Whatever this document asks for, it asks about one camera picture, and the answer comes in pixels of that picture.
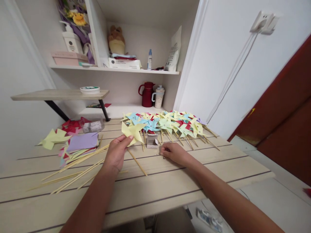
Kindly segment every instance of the hand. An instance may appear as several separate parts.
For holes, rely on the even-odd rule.
[[[193,159],[193,157],[177,143],[164,143],[161,147],[160,154],[185,167],[191,164]]]
[[[127,146],[133,140],[133,136],[126,137],[122,135],[110,142],[108,152],[103,164],[103,167],[115,168],[117,171],[121,171],[123,167],[124,154],[127,150]]]

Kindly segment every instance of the tile floor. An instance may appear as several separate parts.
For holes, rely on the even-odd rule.
[[[235,136],[231,143],[276,175],[275,178],[243,187],[238,191],[268,215],[286,233],[311,232],[311,198],[302,191],[302,188],[309,186],[239,137]],[[210,200],[204,199],[189,204],[188,208],[197,233],[214,233],[195,215],[196,208],[203,210],[207,208],[213,215],[219,217]],[[225,222],[223,226],[224,233],[233,232]]]

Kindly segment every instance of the red thermos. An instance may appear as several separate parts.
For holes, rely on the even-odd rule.
[[[152,103],[152,100],[151,100],[151,96],[152,96],[152,93],[153,93],[153,86],[154,85],[155,85],[155,83],[145,82],[143,85],[139,86],[138,94],[140,94],[139,93],[140,88],[142,86],[144,86],[143,94],[140,94],[143,97],[143,99],[142,99],[142,106],[143,107],[152,107],[153,103]]]

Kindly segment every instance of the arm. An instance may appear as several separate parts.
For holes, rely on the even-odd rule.
[[[206,196],[236,233],[284,233],[267,215],[212,173],[177,143],[164,143],[161,154],[188,168]]]
[[[127,146],[132,140],[133,136],[127,138],[122,135],[111,141],[102,168],[60,233],[101,232],[114,182],[122,169]]]

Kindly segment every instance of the plastic bag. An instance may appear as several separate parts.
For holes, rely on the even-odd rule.
[[[181,47],[181,26],[171,39],[171,51],[169,52],[169,56],[165,64],[164,70],[176,71],[180,47]]]

